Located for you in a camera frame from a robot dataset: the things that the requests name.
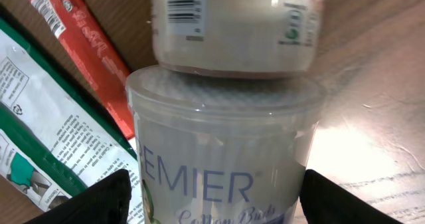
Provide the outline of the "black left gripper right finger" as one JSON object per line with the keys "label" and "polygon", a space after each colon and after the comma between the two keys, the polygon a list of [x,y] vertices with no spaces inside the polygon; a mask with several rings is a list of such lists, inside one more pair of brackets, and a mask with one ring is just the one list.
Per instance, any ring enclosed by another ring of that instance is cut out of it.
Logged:
{"label": "black left gripper right finger", "polygon": [[309,224],[400,224],[318,172],[305,172],[299,195]]}

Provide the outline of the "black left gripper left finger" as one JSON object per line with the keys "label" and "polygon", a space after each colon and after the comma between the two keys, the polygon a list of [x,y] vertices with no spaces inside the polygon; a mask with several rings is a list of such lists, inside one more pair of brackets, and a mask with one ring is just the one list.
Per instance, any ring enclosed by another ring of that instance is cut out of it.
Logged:
{"label": "black left gripper left finger", "polygon": [[129,171],[119,169],[25,224],[126,224],[130,200]]}

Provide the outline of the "white round tub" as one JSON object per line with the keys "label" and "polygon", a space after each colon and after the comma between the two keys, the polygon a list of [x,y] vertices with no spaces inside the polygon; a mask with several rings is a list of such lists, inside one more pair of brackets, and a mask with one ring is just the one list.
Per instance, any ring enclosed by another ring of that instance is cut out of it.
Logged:
{"label": "white round tub", "polygon": [[326,91],[149,66],[126,82],[147,223],[291,223]]}

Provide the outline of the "green lid jar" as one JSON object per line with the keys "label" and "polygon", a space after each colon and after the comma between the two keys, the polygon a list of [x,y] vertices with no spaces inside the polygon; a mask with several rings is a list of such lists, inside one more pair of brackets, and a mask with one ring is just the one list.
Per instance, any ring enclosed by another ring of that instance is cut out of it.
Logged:
{"label": "green lid jar", "polygon": [[153,50],[170,70],[279,78],[313,63],[325,0],[151,0]]}

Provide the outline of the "red snack package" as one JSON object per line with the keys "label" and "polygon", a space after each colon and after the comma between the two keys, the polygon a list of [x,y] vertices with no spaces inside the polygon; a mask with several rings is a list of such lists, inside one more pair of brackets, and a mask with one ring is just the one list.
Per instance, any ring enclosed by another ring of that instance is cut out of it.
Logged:
{"label": "red snack package", "polygon": [[130,71],[83,0],[29,0],[127,139],[135,136],[126,97]]}

